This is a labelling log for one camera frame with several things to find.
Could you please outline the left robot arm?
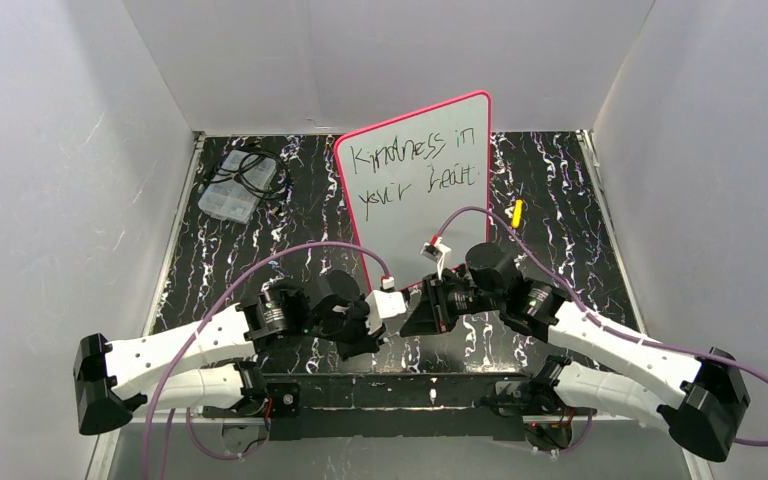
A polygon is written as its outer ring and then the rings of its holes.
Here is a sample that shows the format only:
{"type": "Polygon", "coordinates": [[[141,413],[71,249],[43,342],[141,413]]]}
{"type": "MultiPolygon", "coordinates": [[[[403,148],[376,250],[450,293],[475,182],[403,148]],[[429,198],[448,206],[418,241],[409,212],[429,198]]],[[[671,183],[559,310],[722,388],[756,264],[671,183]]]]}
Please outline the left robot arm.
{"type": "Polygon", "coordinates": [[[279,280],[205,325],[192,322],[129,340],[88,335],[79,341],[73,366],[78,431],[117,430],[146,413],[149,403],[158,410],[212,407],[262,415],[272,397],[256,361],[268,348],[312,337],[334,343],[343,360],[376,353],[386,321],[405,312],[402,293],[362,293],[352,275],[332,271],[306,283],[279,280]]]}

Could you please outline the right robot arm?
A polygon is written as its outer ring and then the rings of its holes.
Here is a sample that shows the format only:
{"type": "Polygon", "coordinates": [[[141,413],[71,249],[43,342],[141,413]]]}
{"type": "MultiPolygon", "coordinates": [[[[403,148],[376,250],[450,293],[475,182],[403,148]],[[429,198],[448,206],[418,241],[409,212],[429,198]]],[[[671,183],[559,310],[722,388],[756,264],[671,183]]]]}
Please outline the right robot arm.
{"type": "Polygon", "coordinates": [[[436,264],[421,280],[420,300],[403,336],[452,331],[465,315],[495,312],[514,332],[585,355],[598,368],[553,357],[524,395],[546,407],[589,409],[635,419],[666,432],[684,450],[713,462],[727,459],[750,397],[734,358],[667,349],[586,306],[571,294],[517,268],[491,243],[473,246],[462,265],[445,267],[448,248],[434,238],[421,249],[436,264]]]}

